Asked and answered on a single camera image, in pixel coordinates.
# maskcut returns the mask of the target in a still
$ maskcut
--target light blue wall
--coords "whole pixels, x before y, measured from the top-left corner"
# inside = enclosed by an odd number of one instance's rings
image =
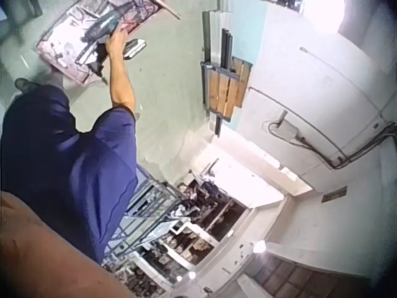
[[[261,52],[267,3],[260,0],[229,0],[232,14],[232,55],[255,64]],[[234,108],[231,122],[223,123],[236,130],[241,109]]]

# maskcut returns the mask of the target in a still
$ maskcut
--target blue shirt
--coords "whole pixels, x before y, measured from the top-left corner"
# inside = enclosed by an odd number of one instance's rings
[[[6,112],[1,189],[94,261],[102,261],[136,185],[135,119],[126,107],[105,111],[81,133],[64,92],[41,86]]]

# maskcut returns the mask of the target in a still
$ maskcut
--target hand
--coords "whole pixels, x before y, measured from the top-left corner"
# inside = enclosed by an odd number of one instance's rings
[[[110,58],[123,58],[123,51],[127,43],[126,30],[116,29],[113,35],[106,41],[106,50]]]

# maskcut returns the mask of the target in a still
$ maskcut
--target metal rack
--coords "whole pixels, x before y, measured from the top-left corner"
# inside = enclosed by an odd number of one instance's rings
[[[127,211],[105,249],[104,264],[121,266],[134,259],[134,251],[144,243],[163,236],[177,220],[167,217],[181,201],[141,166],[137,167],[138,186]]]

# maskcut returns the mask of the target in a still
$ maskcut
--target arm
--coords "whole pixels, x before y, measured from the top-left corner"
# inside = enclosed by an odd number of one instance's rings
[[[21,200],[5,192],[1,193],[0,240],[0,275],[18,297],[134,297]]]
[[[125,30],[116,30],[106,42],[106,50],[110,58],[110,97],[113,106],[125,106],[134,113],[135,96],[123,61],[126,42]]]

